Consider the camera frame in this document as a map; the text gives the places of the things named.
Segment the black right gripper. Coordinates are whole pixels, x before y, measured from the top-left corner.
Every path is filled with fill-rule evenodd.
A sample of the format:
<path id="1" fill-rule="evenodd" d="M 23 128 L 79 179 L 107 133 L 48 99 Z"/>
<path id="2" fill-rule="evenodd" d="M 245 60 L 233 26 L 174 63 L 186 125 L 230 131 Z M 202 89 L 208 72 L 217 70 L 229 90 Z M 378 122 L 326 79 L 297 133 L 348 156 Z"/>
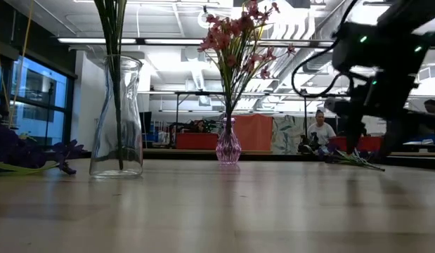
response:
<path id="1" fill-rule="evenodd" d="M 385 119 L 387 131 L 382 142 L 382 157 L 387 157 L 398 145 L 403 144 L 405 137 L 405 121 L 415 118 L 415 113 L 403 106 L 415 84 L 383 86 L 382 84 L 366 84 L 354 88 L 350 99 L 329 97 L 325 108 L 337 116 L 347 120 L 346 123 L 346 153 L 351 154 L 357 147 L 365 128 L 362 123 L 364 116 Z"/>

